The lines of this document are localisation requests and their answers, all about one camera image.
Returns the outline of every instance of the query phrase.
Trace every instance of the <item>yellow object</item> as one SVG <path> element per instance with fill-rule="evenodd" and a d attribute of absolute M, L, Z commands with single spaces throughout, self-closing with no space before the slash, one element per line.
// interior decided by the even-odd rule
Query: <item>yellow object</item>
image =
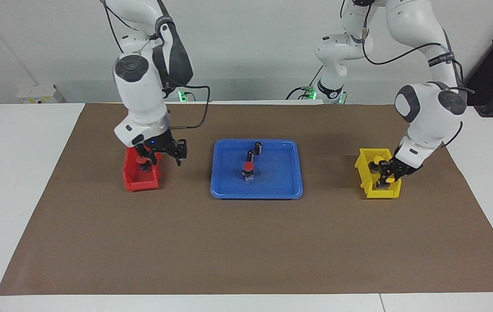
<path fill-rule="evenodd" d="M 373 163 L 374 163 L 375 165 L 379 165 L 379 163 L 380 163 L 380 162 L 382 162 L 382 161 L 384 161 L 384 160 L 385 160 L 385 158 L 383 158 L 383 157 L 381 157 L 381 156 L 375 156 L 375 157 L 373 158 Z"/>
<path fill-rule="evenodd" d="M 391 151 L 387 148 L 360 149 L 360 156 L 355 164 L 355 168 L 358 168 L 360 179 L 362 180 L 360 187 L 366 192 L 367 198 L 399 198 L 401 194 L 400 179 L 397 182 L 391 183 L 391 186 L 387 190 L 377 189 L 376 182 L 379 179 L 379 173 L 372 174 L 368 164 L 372 160 L 375 162 L 378 158 L 382 158 L 381 160 L 391 160 L 393 155 L 391 155 Z"/>

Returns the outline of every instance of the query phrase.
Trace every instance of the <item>white wall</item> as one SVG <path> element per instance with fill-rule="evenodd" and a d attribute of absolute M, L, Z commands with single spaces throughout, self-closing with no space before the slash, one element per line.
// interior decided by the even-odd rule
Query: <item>white wall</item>
<path fill-rule="evenodd" d="M 493 1 L 432 0 L 457 59 L 470 73 L 493 38 Z M 342 31 L 341 0 L 165 0 L 195 68 L 193 83 L 214 100 L 280 99 L 306 85 L 320 66 L 320 37 Z M 118 34 L 127 32 L 114 19 Z M 372 23 L 372 58 L 407 51 L 387 32 L 385 12 Z M 0 103 L 21 86 L 56 84 L 68 101 L 119 101 L 111 69 L 118 50 L 98 0 L 0 0 Z M 405 83 L 431 76 L 420 53 L 376 67 L 349 61 L 351 103 L 391 103 Z M 202 91 L 196 91 L 197 97 Z"/>

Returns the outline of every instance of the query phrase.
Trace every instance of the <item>red button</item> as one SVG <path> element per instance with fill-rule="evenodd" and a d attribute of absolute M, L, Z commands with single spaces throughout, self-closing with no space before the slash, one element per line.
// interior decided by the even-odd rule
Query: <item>red button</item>
<path fill-rule="evenodd" d="M 144 165 L 146 164 L 146 162 L 148 162 L 148 158 L 146 157 L 141 157 L 141 156 L 137 156 L 137 162 L 141 165 Z"/>
<path fill-rule="evenodd" d="M 254 163 L 245 162 L 243 165 L 243 170 L 245 170 L 246 172 L 251 172 L 252 170 L 254 170 Z"/>

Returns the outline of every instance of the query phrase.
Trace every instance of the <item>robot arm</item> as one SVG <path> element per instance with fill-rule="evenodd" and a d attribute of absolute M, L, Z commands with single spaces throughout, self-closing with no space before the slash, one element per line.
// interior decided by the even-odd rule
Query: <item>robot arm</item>
<path fill-rule="evenodd" d="M 421 48 L 428 59 L 433 81 L 405 85 L 395 98 L 397 112 L 410 124 L 393 159 L 376 161 L 380 179 L 378 188 L 410 175 L 451 136 L 462 129 L 466 93 L 454 66 L 454 53 L 447 34 L 437 22 L 429 0 L 387 0 L 387 25 L 391 36 L 400 43 Z"/>
<path fill-rule="evenodd" d="M 316 56 L 324 64 L 320 91 L 335 100 L 342 91 L 348 59 L 362 59 L 373 49 L 368 25 L 376 7 L 385 7 L 389 33 L 399 43 L 419 50 L 428 59 L 433 81 L 403 87 L 395 99 L 397 112 L 410 124 L 393 159 L 376 159 L 370 170 L 379 172 L 377 187 L 386 189 L 401 176 L 419 170 L 448 136 L 462 126 L 466 99 L 454 67 L 447 34 L 437 22 L 429 0 L 348 0 L 343 18 L 346 32 L 324 37 Z"/>
<path fill-rule="evenodd" d="M 363 26 L 370 2 L 367 1 L 365 5 L 359 4 L 359 1 L 347 1 L 348 4 L 342 18 L 345 32 L 322 38 L 315 51 L 316 57 L 324 65 L 321 79 L 318 81 L 318 90 L 323 96 L 323 101 L 329 104 L 336 104 L 341 98 L 347 75 L 347 68 L 343 65 L 343 61 L 364 58 Z M 371 8 L 367 24 L 371 22 L 376 10 L 375 6 Z M 366 52 L 371 53 L 373 49 L 371 36 L 366 37 L 365 45 Z"/>
<path fill-rule="evenodd" d="M 128 115 L 114 132 L 153 164 L 155 153 L 167 153 L 180 166 L 187 142 L 173 139 L 163 93 L 167 97 L 186 85 L 193 71 L 175 23 L 162 0 L 105 0 L 104 5 L 140 31 L 120 40 L 123 53 L 113 72 Z"/>

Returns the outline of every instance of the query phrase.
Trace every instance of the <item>table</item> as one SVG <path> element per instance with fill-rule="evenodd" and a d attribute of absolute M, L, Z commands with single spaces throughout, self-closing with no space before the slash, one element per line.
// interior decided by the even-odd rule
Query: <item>table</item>
<path fill-rule="evenodd" d="M 83 104 L 0 105 L 0 280 L 83 107 Z M 482 119 L 468 108 L 464 122 L 459 138 L 448 150 L 493 226 L 493 120 Z M 201 311 L 383 311 L 383 307 L 388 312 L 485 311 L 493 310 L 493 293 L 0 297 L 0 309 L 44 310 L 46 307 L 60 311 L 120 310 L 121 307 L 127 310 L 157 307 L 170 311 L 191 308 Z"/>

